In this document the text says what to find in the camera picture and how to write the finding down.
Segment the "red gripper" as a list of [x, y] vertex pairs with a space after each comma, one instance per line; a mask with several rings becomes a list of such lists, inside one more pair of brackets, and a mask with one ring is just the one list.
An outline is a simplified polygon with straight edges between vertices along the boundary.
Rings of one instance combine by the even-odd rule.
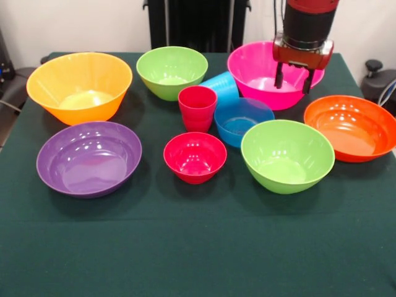
[[281, 89], [283, 84], [283, 64], [304, 67], [308, 69], [308, 76], [303, 85], [302, 92], [308, 94], [311, 89], [314, 70], [323, 70], [330, 62], [334, 49], [332, 40], [325, 40], [317, 49], [293, 48], [283, 38], [283, 33], [278, 32], [273, 41], [273, 59], [278, 62], [275, 74], [275, 87]]

